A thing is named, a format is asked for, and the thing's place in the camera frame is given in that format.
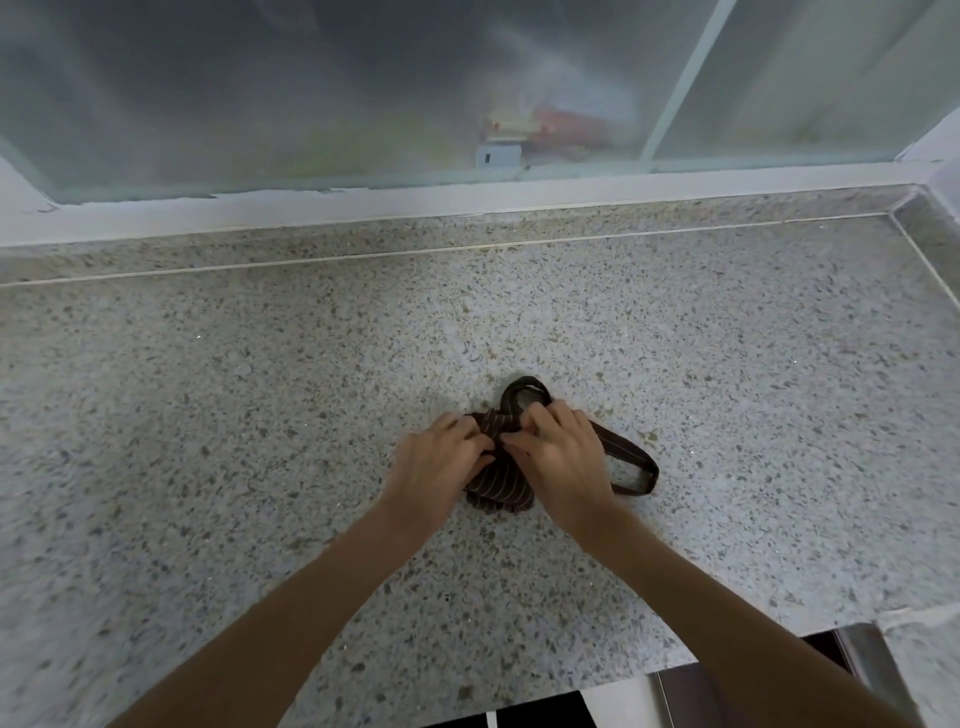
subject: person's left hand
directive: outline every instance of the person's left hand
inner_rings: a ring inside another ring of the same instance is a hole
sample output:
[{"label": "person's left hand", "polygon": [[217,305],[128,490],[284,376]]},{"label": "person's left hand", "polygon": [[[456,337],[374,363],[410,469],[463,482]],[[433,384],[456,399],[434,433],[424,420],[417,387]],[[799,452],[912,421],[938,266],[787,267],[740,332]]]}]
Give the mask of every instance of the person's left hand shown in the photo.
[{"label": "person's left hand", "polygon": [[493,440],[470,415],[447,412],[400,443],[380,502],[429,536],[444,524],[464,486],[493,462],[484,454],[492,449]]}]

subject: person's left arm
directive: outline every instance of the person's left arm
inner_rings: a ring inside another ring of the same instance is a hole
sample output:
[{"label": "person's left arm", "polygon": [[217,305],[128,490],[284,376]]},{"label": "person's left arm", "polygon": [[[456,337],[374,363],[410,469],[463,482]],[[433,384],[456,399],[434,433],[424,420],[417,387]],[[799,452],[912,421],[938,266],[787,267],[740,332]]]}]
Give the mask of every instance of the person's left arm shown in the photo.
[{"label": "person's left arm", "polygon": [[409,436],[370,511],[108,728],[276,726],[344,625],[492,461],[492,447],[469,416],[445,414]]}]

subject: fabric strap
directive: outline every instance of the fabric strap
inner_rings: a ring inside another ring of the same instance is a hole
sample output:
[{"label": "fabric strap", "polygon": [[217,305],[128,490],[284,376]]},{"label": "fabric strap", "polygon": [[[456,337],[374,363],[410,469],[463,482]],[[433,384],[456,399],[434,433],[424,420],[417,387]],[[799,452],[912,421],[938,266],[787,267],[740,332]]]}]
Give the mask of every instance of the fabric strap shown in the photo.
[{"label": "fabric strap", "polygon": [[[547,388],[534,376],[522,376],[503,393],[499,409],[490,409],[486,412],[471,412],[470,415],[480,431],[493,439],[496,450],[493,453],[493,462],[474,477],[466,487],[467,500],[477,508],[485,511],[509,510],[513,512],[525,511],[534,504],[534,490],[523,477],[520,468],[516,466],[514,458],[507,454],[500,442],[500,435],[504,432],[520,430],[520,415],[523,413],[520,399],[525,398],[526,404],[538,401],[543,406],[553,401]],[[621,496],[646,496],[657,484],[660,468],[654,459],[643,448],[610,432],[595,422],[590,423],[603,443],[604,452],[622,462],[640,468],[640,476],[636,485],[614,485],[613,491]]]}]

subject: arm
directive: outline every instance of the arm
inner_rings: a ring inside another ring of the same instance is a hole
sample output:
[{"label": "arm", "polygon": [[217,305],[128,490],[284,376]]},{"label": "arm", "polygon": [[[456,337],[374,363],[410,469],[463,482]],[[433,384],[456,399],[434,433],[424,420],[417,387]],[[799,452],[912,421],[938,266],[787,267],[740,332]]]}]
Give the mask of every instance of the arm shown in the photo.
[{"label": "arm", "polygon": [[684,641],[758,726],[910,725],[852,676],[658,540],[617,504],[587,416],[533,404],[507,451],[543,506]]},{"label": "arm", "polygon": [[443,415],[396,451],[380,500],[116,718],[110,728],[276,726],[310,671],[376,588],[439,528],[492,458],[471,417]]}]

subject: person's right arm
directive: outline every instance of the person's right arm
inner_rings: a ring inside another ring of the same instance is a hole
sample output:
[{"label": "person's right arm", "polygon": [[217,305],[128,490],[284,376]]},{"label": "person's right arm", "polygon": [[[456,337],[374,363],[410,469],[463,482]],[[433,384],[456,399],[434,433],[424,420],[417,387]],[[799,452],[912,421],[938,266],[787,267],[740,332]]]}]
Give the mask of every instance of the person's right arm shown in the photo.
[{"label": "person's right arm", "polygon": [[645,600],[758,726],[912,725],[846,671],[653,535],[613,495],[587,416],[533,404],[507,451],[551,518]]}]

